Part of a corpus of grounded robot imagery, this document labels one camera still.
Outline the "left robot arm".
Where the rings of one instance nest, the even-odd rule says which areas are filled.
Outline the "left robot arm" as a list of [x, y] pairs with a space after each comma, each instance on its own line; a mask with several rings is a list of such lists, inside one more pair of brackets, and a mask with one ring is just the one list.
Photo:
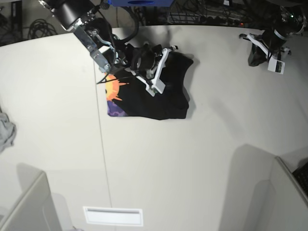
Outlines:
[[261, 35], [240, 34], [239, 38], [252, 44], [248, 65], [259, 66], [275, 61], [281, 65], [284, 56], [291, 54], [285, 43], [293, 35], [304, 31], [307, 16], [304, 6], [306, 0], [244, 0], [253, 22], [263, 27]]

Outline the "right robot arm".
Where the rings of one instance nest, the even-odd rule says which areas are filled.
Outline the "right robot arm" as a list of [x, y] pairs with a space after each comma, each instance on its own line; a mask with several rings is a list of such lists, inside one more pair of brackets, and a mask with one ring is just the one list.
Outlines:
[[178, 49], [177, 46], [163, 48], [148, 43], [132, 46], [130, 41], [139, 32], [139, 19], [130, 7], [123, 9], [131, 16], [134, 30], [120, 39], [112, 32], [100, 5], [90, 0], [41, 0], [39, 3], [52, 13], [65, 31], [73, 32], [106, 77], [127, 70], [150, 84], [160, 78], [169, 53]]

